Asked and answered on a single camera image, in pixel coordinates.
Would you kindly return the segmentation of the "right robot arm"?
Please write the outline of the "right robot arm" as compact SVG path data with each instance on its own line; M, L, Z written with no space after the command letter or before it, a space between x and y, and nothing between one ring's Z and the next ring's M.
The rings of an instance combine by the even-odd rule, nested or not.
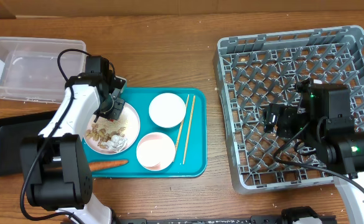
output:
M294 89L301 95L297 106L271 103L263 111L264 131L286 139L273 160L331 175L350 222L364 223L364 131L355 131L349 87L308 78ZM313 148L325 167L280 159L293 141Z

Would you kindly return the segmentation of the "black plastic bin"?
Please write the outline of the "black plastic bin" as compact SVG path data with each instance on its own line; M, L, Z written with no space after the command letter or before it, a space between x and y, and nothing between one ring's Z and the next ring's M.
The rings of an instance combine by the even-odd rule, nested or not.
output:
M20 145L35 137L53 118L55 111L0 118L0 176L22 172Z

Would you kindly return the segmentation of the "white bowl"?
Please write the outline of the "white bowl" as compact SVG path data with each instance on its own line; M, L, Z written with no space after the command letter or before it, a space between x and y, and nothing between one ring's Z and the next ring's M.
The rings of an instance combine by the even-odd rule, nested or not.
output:
M149 117L162 128L173 128L185 118L184 100L174 93L162 93L154 97L149 105Z

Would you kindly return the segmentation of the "orange carrot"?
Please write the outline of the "orange carrot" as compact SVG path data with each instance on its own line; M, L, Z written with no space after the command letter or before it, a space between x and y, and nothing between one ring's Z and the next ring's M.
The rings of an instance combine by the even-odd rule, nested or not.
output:
M105 169L123 166L127 163L128 163L128 160L91 162L91 163L89 163L89 168L92 172L96 172L99 170L105 170Z

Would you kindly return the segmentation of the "clear plastic bin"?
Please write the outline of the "clear plastic bin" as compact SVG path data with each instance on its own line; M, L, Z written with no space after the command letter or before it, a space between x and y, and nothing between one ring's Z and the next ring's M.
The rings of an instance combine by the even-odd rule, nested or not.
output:
M0 98L61 103L65 80L57 65L60 52L86 50L82 40L0 37Z

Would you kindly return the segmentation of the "peanut shells pile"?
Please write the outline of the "peanut shells pile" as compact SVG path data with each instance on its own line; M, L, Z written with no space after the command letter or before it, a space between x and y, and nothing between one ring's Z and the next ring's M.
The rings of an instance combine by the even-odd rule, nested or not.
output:
M99 148L108 150L106 142L109 141L113 135L125 137L124 131L109 132L105 129L105 126L103 126L102 124L99 125L93 123L91 125L91 128L86 130L85 139L87 140L92 139L93 141L97 142L97 146Z

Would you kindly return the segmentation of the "teal serving tray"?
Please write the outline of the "teal serving tray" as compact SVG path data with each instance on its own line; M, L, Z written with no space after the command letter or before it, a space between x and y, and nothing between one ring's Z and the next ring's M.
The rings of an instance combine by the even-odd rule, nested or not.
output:
M150 102L161 93L174 93L183 100L190 94L179 146L175 161L161 171L149 171L141 166L136 157L136 148L141 138L152 132L168 135L173 141L177 140L179 127L161 128L154 124L149 117ZM189 125L190 110L193 96L195 98L194 116L190 130L190 139L185 164L185 140ZM88 162L128 160L128 163L111 169L99 170L93 173L95 178L171 178L171 177L198 177L207 167L207 101L202 91L196 88L127 88L121 95L126 103L130 104L138 113L141 127L137 140L127 150L119 154L100 154L92 150L85 140L83 148Z

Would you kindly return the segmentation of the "rice pile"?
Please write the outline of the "rice pile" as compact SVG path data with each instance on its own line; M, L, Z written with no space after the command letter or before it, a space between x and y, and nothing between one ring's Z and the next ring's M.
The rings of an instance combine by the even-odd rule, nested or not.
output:
M109 132L125 131L128 127L128 115L122 113L119 119L106 120L105 129Z

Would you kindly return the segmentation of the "white tissue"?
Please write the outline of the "white tissue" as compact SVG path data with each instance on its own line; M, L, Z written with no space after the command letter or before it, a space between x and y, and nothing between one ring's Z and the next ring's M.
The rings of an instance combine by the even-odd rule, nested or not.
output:
M122 136L113 135L106 142L107 149L113 152L121 152L128 144L128 139Z

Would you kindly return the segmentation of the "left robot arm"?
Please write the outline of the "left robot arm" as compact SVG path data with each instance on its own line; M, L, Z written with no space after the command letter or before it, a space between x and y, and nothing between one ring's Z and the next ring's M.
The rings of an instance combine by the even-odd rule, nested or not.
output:
M126 80L108 59L91 54L84 72L64 79L65 96L53 118L38 136L22 140L20 210L31 221L64 215L74 223L118 223L93 194L82 139L92 117L120 117Z

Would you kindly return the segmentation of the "white round plate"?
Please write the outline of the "white round plate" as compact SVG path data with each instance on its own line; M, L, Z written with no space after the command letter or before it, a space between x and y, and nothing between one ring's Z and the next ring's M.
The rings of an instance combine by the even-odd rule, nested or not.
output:
M137 140L137 137L138 137L139 131L140 131L139 115L138 115L137 111L130 104L128 104L128 103L124 104L122 113L128 115L129 124L128 124L127 129L124 131L125 137L128 139L128 144L121 152L127 150L134 144L135 140ZM91 120L88 123L87 129L90 129L91 125L93 123L96 123L99 125L102 124L104 126L106 123L106 120L108 120L108 119L99 117L96 122L94 122L94 120L95 120L95 116L92 116ZM100 154L112 155L112 154L121 153L121 152L113 152L113 151L108 151L106 149L101 149L97 146L97 142L93 141L92 139L87 140L87 139L85 139L85 136L84 136L84 140L92 150L94 150Z

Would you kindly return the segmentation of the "pink-white bowl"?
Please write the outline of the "pink-white bowl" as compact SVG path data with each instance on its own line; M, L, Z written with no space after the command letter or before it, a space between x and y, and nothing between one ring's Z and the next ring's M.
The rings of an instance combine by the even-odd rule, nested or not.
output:
M168 168L175 159L176 148L166 134L153 132L145 135L136 148L136 157L143 168L161 171Z

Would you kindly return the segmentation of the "grey dish rack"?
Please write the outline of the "grey dish rack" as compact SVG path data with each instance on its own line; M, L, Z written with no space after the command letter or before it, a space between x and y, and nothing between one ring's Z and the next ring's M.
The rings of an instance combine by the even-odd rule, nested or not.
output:
M226 149L234 190L239 194L331 184L319 172L312 149L289 147L281 156L310 164L311 169L273 161L283 144L266 133L263 109L271 103L296 106L294 85L306 78L341 83L350 90L355 129L364 131L364 30L328 27L224 37L214 58L217 90L223 109Z

